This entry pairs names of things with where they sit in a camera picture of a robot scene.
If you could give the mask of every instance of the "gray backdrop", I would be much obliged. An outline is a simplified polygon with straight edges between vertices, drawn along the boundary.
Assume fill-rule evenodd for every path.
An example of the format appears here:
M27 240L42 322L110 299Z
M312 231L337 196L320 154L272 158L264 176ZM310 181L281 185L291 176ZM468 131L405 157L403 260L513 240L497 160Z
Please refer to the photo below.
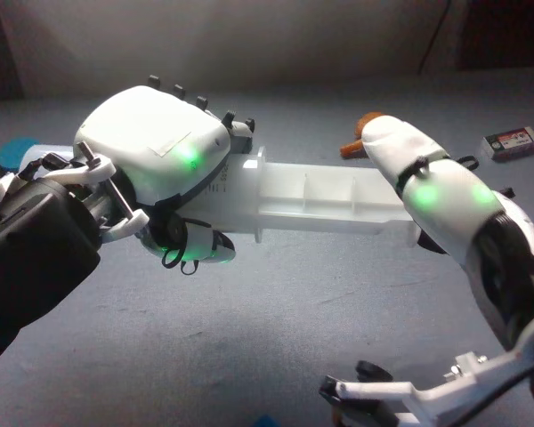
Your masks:
M338 156L361 114L399 116L461 157L483 135L534 128L534 69L209 99L216 114L255 118L255 149L265 145L268 160L371 167ZM0 146L18 136L70 143L100 101L0 103ZM534 221L534 156L483 160L478 174L514 187ZM322 427L320 380L353 379L358 359L430 387L454 356L501 351L448 256L388 236L266 230L260 245L233 240L234 262L190 278L134 238L103 247L97 271L0 358L0 426L247 427L269 414L282 427ZM471 425L534 426L534 403L521 386Z

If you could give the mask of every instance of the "black cable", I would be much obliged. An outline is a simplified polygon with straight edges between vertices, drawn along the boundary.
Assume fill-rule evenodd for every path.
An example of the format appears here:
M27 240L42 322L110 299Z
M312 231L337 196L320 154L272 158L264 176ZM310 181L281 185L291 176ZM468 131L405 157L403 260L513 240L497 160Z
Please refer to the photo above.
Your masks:
M429 45L427 45L427 49L425 50L424 57L421 59L421 62L419 63L419 68L417 69L418 74L421 74L424 71L425 62L427 61L427 58L429 57L429 54L431 53L431 50L433 49L435 40L437 39L437 36L439 35L439 31L441 30L441 26L443 25L445 18L447 18L447 14L449 13L450 7L451 7L451 0L447 0L447 3L445 3L445 9L443 10L441 17L439 18L439 22L437 22L437 28L433 32L433 35L431 36L431 40L429 40Z
M512 389L522 380L526 379L532 373L534 373L534 366L526 369L525 371L520 372L517 376L513 376L509 380L505 381L504 383L502 383L502 385L500 385L500 387L495 389L491 394L489 394L486 398L477 403L469 411L459 416L457 420L449 424L447 427L462 427L465 424L469 423L471 420L473 420L473 418L475 418L478 414L480 414L487 407L489 407L495 400L500 398L503 394Z

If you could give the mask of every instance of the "blue-gray table surface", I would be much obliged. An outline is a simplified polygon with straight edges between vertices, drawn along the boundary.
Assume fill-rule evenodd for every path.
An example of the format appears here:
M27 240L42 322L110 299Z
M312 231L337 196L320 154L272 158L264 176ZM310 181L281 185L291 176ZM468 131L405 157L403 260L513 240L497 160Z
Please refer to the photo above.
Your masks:
M190 93L193 99L199 93ZM210 109L254 117L268 161L344 161L361 114L379 110L428 133L454 157L485 135L534 129L534 69L209 95ZM102 100L0 102L0 147L28 136L70 144ZM514 188L534 221L534 156L477 173ZM456 355L501 352L465 274L448 257L389 236L266 230L233 235L234 262L192 277L166 270L135 238L0 358L0 426L329 426L324 375L354 379L359 359L418 387L442 383ZM471 425L534 427L526 384Z

